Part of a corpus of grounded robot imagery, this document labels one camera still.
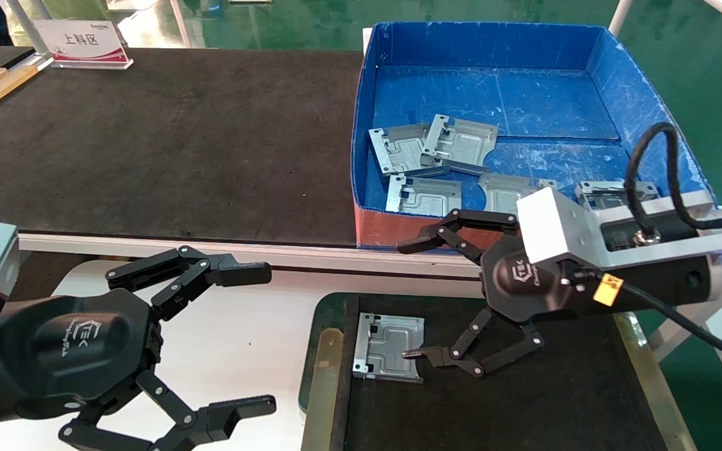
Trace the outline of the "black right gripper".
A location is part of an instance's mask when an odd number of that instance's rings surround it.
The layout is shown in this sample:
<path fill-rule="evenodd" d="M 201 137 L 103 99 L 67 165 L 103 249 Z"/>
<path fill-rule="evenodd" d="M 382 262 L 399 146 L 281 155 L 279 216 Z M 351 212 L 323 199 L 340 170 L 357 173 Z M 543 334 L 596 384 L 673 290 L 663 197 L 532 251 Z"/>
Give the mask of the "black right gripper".
<path fill-rule="evenodd" d="M 402 352 L 403 359 L 426 358 L 434 368 L 455 366 L 473 377 L 484 378 L 543 348 L 541 334 L 529 322 L 594 315 L 593 300 L 576 291 L 572 283 L 562 283 L 563 274 L 557 264 L 531 263 L 521 239 L 500 239 L 484 252 L 459 236 L 464 228 L 516 236 L 519 223 L 513 214 L 452 209 L 439 222 L 419 229 L 415 239 L 397 243 L 397 251 L 415 254 L 445 246 L 474 264 L 481 263 L 483 292 L 490 308 L 479 311 L 453 345 L 421 346 Z M 521 331 L 523 340 L 478 361 L 469 350 L 498 315 L 519 323 L 514 328 Z"/>

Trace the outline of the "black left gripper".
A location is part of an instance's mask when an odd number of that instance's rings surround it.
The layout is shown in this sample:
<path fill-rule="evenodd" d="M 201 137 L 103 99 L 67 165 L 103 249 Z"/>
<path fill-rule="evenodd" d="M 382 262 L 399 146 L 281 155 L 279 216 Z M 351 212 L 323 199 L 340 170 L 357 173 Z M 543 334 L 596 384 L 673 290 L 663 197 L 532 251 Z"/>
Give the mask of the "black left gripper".
<path fill-rule="evenodd" d="M 0 317 L 0 396 L 26 419 L 83 409 L 58 440 L 77 450 L 192 450 L 230 439 L 241 420 L 277 410 L 271 395 L 210 403 L 193 411 L 152 370 L 160 359 L 159 321 L 169 321 L 211 286 L 272 280 L 267 262 L 241 263 L 232 254 L 169 249 L 112 269 L 114 291 L 92 297 L 60 295 L 6 306 Z M 169 281 L 150 300 L 130 292 Z M 148 442 L 97 426 L 145 392 L 174 425 Z"/>

